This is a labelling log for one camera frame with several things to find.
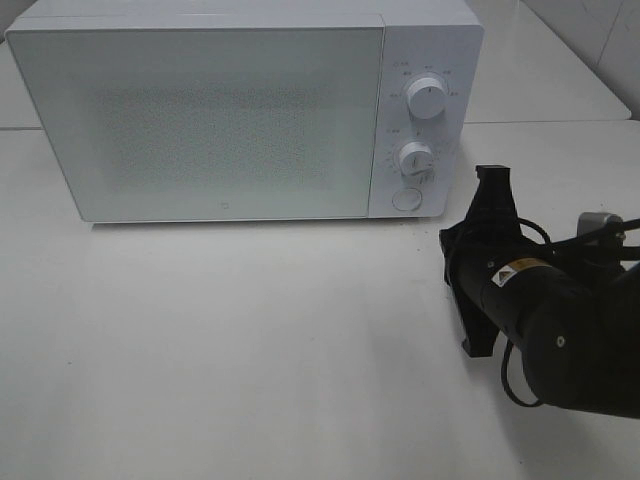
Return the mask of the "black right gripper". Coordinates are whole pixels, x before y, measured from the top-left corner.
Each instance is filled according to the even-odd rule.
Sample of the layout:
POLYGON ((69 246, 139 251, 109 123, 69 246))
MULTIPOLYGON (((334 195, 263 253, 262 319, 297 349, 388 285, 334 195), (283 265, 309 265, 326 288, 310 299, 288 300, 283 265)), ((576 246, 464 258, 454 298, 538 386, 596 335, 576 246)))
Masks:
POLYGON ((502 287, 524 270, 547 267, 546 231, 518 217, 510 168, 477 165, 478 187, 467 218, 439 232, 445 281, 452 288, 464 330, 462 348, 471 358, 493 355, 499 328, 484 313, 486 285, 502 287))

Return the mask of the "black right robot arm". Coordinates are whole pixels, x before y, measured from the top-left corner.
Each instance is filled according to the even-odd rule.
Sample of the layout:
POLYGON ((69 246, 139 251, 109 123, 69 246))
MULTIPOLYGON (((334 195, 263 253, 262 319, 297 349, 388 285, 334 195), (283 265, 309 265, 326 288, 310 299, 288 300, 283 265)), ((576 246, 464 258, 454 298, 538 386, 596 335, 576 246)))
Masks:
POLYGON ((585 212, 552 241, 518 214, 507 167, 476 174, 465 218, 439 234, 463 349, 489 357, 504 335, 534 406, 637 418, 639 250, 625 238, 638 221, 585 212))

